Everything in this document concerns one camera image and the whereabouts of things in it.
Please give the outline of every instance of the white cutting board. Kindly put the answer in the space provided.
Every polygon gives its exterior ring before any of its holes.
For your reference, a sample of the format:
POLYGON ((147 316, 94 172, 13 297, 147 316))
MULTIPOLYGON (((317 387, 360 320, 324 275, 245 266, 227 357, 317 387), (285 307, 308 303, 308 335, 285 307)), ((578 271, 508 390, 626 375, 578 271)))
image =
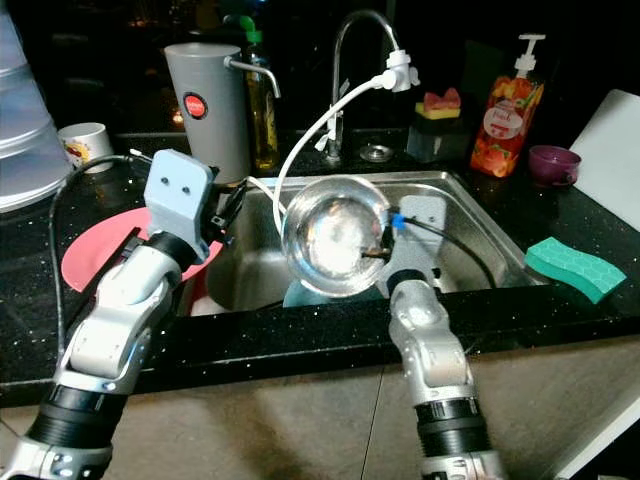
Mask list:
POLYGON ((640 97, 611 90, 571 150, 575 186, 640 231, 640 97))

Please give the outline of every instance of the faucet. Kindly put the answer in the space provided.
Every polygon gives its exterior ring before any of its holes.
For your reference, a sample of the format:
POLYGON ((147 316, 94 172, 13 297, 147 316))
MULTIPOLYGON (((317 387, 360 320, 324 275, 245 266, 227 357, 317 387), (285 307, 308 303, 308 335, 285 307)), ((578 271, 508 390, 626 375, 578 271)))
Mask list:
MULTIPOLYGON (((338 29, 338 34, 336 35, 336 41, 333 48, 333 84, 331 90, 331 105, 335 105, 336 102, 340 99, 340 49, 342 48, 342 42, 344 40, 344 36, 349 30, 349 27, 356 21, 362 18, 369 18, 375 20, 380 24, 384 32, 387 34, 387 38, 389 42, 393 46, 393 52, 389 56, 387 60, 387 67, 392 68, 393 63, 392 56, 395 54, 396 58, 398 56, 406 56, 408 55, 404 53, 404 50, 400 49, 400 45, 398 44, 398 39, 396 38, 396 32, 383 15, 379 14, 375 10, 356 10, 355 12, 351 12, 349 15, 345 17, 338 29)), ((410 79, 408 82, 404 82, 402 86, 398 88, 394 88, 393 91, 402 91, 407 90, 411 87, 411 84, 419 83, 417 77, 417 71, 412 69, 410 73, 410 79)), ((327 155, 326 159, 329 163, 337 163, 340 161, 340 148, 342 146, 342 112, 336 114, 336 116, 329 122, 329 130, 333 130, 335 135, 329 135, 327 140, 327 155)))

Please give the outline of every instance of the speckled countertop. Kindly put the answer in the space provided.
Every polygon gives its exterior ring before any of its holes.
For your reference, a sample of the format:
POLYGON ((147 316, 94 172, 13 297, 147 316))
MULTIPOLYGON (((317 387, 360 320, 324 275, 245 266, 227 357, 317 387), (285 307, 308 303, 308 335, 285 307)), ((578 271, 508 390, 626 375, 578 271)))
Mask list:
MULTIPOLYGON (((398 132, 377 132, 374 143, 397 143, 398 132)), ((121 137, 116 145, 187 151, 184 136, 121 137)), ((627 280, 598 305, 573 288, 536 287, 442 296, 452 329, 472 354, 532 348, 640 333, 640 233, 575 188, 539 189, 524 165, 506 180, 464 164, 353 161, 339 170, 296 162, 293 175, 333 171, 448 170, 524 251, 554 236, 622 269, 627 280)), ((63 248, 98 221, 141 206, 144 172, 117 167, 87 176, 61 212, 63 248)), ((50 200, 0 217, 0 406, 39 401, 54 370, 55 298, 47 253, 50 200)), ((77 295, 67 291, 73 308, 77 295)), ((176 318, 161 325, 138 391, 395 362, 383 300, 176 318)))

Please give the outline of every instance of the white wire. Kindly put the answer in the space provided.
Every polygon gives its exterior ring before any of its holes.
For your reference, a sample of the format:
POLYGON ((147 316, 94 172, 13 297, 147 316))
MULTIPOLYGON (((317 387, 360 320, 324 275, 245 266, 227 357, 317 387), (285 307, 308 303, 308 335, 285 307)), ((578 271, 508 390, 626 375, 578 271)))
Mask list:
POLYGON ((351 100, 356 98, 361 93, 366 92, 372 88, 380 88, 382 86, 382 75, 377 75, 373 77, 371 80, 364 82, 362 85, 358 85, 356 88, 347 93, 344 97, 336 102, 335 105, 332 105, 329 110, 322 115, 316 123, 314 123, 309 130, 305 132, 298 143, 291 149, 287 159, 284 161, 282 165, 282 169, 280 170, 280 175, 278 175, 278 180, 276 181, 276 186, 273 192, 273 221, 276 224, 276 230, 278 231, 278 235, 282 232, 282 220, 280 219, 280 213, 278 210, 278 205, 280 204, 280 192, 282 191, 282 184, 284 183, 284 179, 287 176, 287 172, 291 167, 291 164, 295 160, 300 150, 305 143, 309 141, 309 139, 320 129, 322 125, 327 123, 331 117, 333 117, 336 113, 344 108, 344 106, 349 103, 351 100))
MULTIPOLYGON (((258 187, 260 190, 262 190, 262 192, 271 199, 271 201, 273 202, 273 193, 271 192, 271 190, 269 190, 269 187, 267 187, 267 185, 264 182, 261 182, 260 180, 258 180, 256 177, 252 177, 251 175, 249 175, 247 177, 247 182, 255 185, 256 187, 258 187)), ((284 208, 284 205, 282 205, 282 203, 278 202, 278 208, 280 210, 280 213, 282 213, 283 215, 286 213, 287 209, 284 208)))

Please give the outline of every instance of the purple bowl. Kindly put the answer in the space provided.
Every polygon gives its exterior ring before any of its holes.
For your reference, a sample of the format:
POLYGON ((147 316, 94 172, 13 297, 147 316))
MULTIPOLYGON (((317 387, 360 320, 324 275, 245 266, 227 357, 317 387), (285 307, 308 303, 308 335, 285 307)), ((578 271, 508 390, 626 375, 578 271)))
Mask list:
POLYGON ((529 149, 529 170, 536 185, 562 187, 578 179, 580 155, 562 147, 536 145, 529 149))

